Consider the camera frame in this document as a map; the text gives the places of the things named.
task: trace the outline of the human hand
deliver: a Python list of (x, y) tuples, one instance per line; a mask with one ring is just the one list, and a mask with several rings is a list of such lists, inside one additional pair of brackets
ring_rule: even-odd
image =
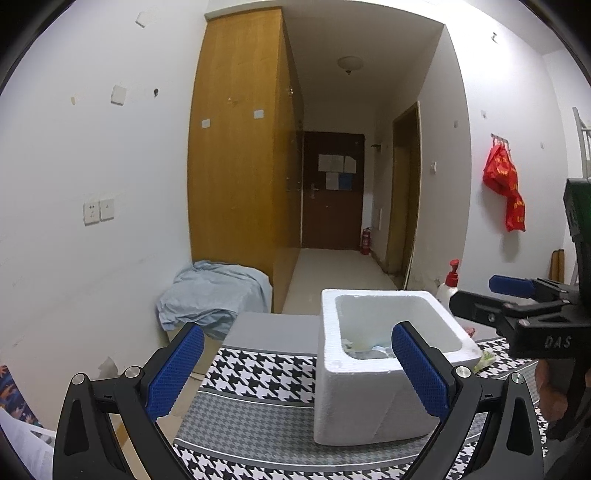
[[(585, 374), (585, 384), (591, 387), (591, 370)], [(535, 385), (540, 394), (540, 410), (547, 421), (557, 421), (564, 417), (569, 406), (566, 395), (550, 384), (550, 365), (539, 360), (535, 367)]]

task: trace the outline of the silver screw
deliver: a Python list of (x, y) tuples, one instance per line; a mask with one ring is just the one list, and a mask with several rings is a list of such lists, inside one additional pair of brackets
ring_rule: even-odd
[(72, 377), (72, 383), (74, 385), (80, 385), (84, 381), (84, 374), (76, 374)]
[(468, 378), (470, 375), (472, 375), (470, 369), (468, 367), (464, 367), (463, 365), (456, 368), (456, 373), (458, 377), (462, 378)]
[(519, 384), (519, 385), (521, 385), (525, 381), (525, 378), (523, 377), (523, 375), (521, 375), (519, 373), (511, 374), (511, 379), (513, 380), (513, 382), (515, 382), (516, 384)]
[(127, 378), (135, 378), (139, 375), (139, 367), (129, 367), (127, 370), (125, 370), (125, 376)]

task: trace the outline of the white foam box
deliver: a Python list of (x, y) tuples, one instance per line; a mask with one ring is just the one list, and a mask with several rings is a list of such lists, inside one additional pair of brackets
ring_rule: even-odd
[(425, 291), (325, 290), (316, 366), (314, 440), (322, 445), (367, 445), (431, 433), (439, 420), (424, 409), (395, 358), (359, 360), (359, 351), (391, 343), (392, 328), (409, 321), (453, 365), (470, 369), (480, 348)]

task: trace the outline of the blue textured pad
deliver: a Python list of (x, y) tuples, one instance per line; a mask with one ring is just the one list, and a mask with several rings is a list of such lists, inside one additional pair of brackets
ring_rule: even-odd
[(203, 330), (195, 325), (148, 387), (146, 412), (152, 421), (168, 415), (203, 353)]
[(403, 325), (392, 330), (392, 350), (427, 413), (445, 419), (449, 413), (447, 386)]
[(488, 281), (491, 292), (528, 299), (535, 293), (534, 283), (524, 278), (504, 277), (493, 275)]

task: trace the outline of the red plastic bag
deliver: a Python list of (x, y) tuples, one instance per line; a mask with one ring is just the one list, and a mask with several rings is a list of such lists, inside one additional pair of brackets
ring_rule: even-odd
[(505, 227), (525, 232), (525, 204), (518, 191), (517, 170), (505, 144), (493, 141), (482, 175), (484, 185), (507, 198)]

